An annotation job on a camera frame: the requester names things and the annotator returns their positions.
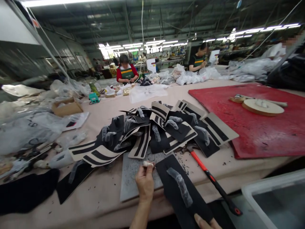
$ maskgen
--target cardboard box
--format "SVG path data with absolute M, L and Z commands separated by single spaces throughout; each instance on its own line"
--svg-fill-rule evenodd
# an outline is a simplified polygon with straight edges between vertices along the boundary
M 61 103 L 64 103 L 66 105 L 62 107 L 58 107 Z M 74 98 L 69 98 L 60 102 L 53 103 L 52 111 L 57 116 L 64 117 L 66 115 L 82 113 L 83 109 L 81 105 Z

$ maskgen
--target white wire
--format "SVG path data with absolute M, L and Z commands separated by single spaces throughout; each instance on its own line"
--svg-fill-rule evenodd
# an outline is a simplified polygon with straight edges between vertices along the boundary
M 48 35 L 45 33 L 44 29 L 42 28 L 42 26 L 40 25 L 40 23 L 38 22 L 38 20 L 36 19 L 35 15 L 33 14 L 31 8 L 28 8 L 29 11 L 31 12 L 32 16 L 34 17 L 34 19 L 36 20 L 37 24 L 39 25 L 39 27 L 41 28 L 41 30 L 43 31 L 44 35 L 46 36 L 46 38 L 48 39 L 48 41 L 50 42 L 50 44 L 52 45 L 52 47 L 54 48 L 54 50 L 56 51 L 57 55 L 59 56 L 63 66 L 64 66 L 64 70 L 67 72 L 67 68 L 65 66 L 64 60 L 61 58 L 59 52 L 57 51 L 57 49 L 55 48 L 55 46 L 53 45 L 53 43 L 51 42 L 51 40 L 49 39 Z
M 292 13 L 292 11 L 302 2 L 303 0 L 300 0 L 299 1 L 299 3 L 297 4 L 297 5 L 295 5 L 295 7 L 289 12 L 289 14 L 279 23 L 279 25 L 281 25 L 285 20 L 286 20 L 286 18 Z M 256 50 L 258 50 L 261 46 L 262 46 L 262 44 L 263 43 L 265 43 L 265 41 L 274 33 L 274 31 L 275 30 L 273 30 L 270 34 L 269 34 L 269 36 L 252 52 L 252 53 L 250 53 L 245 59 L 243 59 L 242 60 L 242 62 L 243 61 L 245 61 L 246 59 L 248 59 L 248 57 L 249 56 L 251 56 Z

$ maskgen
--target beige table surface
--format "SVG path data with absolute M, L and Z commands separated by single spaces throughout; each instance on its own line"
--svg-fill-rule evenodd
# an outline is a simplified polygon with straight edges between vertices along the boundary
M 82 104 L 83 109 L 91 114 L 82 127 L 82 129 L 89 130 L 89 137 L 83 143 L 95 140 L 102 127 L 111 123 L 112 117 L 123 114 L 119 110 L 130 110 L 140 105 L 150 107 L 151 102 L 158 100 L 161 100 L 162 103 L 175 105 L 178 100 L 183 99 L 204 109 L 188 94 L 188 90 L 237 84 L 241 83 L 220 80 L 175 86 L 167 89 L 168 96 L 155 97 L 135 104 L 130 103 L 129 96 L 101 100 L 99 104 L 94 105 L 89 105 L 86 101 Z M 276 168 L 295 159 L 292 157 L 276 157 L 236 160 L 228 143 L 221 146 L 220 150 L 208 159 L 200 152 L 197 152 L 197 155 L 227 193 L 236 191 L 249 182 L 261 179 Z M 190 179 L 207 203 L 220 197 L 218 191 L 190 154 L 181 155 L 178 153 L 177 157 L 182 159 L 189 171 Z M 60 179 L 70 172 L 72 166 L 61 169 Z M 52 196 L 28 214 L 1 216 L 0 228 L 103 229 L 128 227 L 136 211 L 138 199 L 130 200 L 126 203 L 119 201 L 121 177 L 122 157 L 115 161 L 115 165 L 111 170 L 103 171 L 98 169 L 93 172 L 62 205 L 59 204 L 57 192 L 54 191 Z M 173 209 L 165 199 L 163 189 L 155 191 L 149 220 L 158 219 L 172 213 Z

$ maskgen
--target white plastic bag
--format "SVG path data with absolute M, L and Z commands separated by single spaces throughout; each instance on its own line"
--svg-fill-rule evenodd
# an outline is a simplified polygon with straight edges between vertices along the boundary
M 129 100 L 131 103 L 136 103 L 153 97 L 166 96 L 166 88 L 168 88 L 168 86 L 164 84 L 134 87 L 129 91 Z
M 19 85 L 3 85 L 2 89 L 14 96 L 25 96 L 25 95 L 33 95 L 41 92 L 45 92 L 45 90 L 42 89 L 36 89 L 32 87 L 27 87 L 25 85 L 19 84 Z

